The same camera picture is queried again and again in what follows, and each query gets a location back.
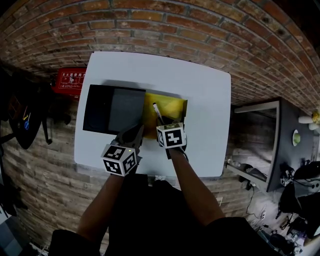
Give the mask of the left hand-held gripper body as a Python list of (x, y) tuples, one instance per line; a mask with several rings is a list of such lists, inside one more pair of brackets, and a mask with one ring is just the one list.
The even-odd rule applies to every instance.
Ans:
[(125, 177), (140, 163), (140, 148), (107, 144), (101, 154), (104, 170), (108, 174)]

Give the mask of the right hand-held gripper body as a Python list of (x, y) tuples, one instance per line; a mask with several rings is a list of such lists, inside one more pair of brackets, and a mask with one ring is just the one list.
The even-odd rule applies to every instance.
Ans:
[(185, 154), (185, 150), (187, 148), (187, 136), (182, 122), (157, 126), (156, 132), (157, 141), (159, 145), (165, 149), (169, 160), (171, 159), (169, 149), (177, 148), (178, 151)]

